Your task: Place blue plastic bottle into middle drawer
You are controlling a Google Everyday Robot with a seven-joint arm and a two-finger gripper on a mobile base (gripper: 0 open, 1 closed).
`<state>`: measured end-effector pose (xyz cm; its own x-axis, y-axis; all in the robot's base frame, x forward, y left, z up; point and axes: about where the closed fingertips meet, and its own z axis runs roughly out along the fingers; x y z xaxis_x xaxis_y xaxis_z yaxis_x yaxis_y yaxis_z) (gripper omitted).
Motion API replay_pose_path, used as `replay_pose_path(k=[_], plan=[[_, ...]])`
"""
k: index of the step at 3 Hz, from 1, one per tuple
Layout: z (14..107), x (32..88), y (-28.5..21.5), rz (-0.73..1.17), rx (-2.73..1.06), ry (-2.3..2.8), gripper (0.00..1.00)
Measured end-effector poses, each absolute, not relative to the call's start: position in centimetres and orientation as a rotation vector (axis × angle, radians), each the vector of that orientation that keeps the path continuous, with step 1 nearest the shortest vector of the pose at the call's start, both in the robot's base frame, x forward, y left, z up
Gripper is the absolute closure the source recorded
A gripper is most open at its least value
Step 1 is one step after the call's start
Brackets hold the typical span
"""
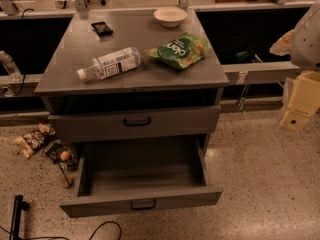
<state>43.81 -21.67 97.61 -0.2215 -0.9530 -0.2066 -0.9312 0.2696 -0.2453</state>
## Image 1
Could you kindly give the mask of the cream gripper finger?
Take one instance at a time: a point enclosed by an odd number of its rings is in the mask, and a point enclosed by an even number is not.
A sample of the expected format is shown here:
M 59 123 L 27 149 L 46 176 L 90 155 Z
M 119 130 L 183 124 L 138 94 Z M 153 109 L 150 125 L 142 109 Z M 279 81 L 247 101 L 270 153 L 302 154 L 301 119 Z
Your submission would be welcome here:
M 280 120 L 280 128 L 288 132 L 299 132 L 310 120 L 310 117 L 299 111 L 288 110 Z

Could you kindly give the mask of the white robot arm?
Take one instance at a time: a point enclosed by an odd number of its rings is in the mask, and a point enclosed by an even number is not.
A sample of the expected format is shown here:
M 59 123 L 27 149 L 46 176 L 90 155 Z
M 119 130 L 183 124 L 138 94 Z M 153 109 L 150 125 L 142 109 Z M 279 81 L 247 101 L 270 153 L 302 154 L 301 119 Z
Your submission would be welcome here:
M 316 1 L 293 30 L 270 48 L 274 55 L 289 54 L 291 63 L 304 70 L 292 82 L 291 95 L 280 128 L 300 131 L 320 108 L 320 1 Z

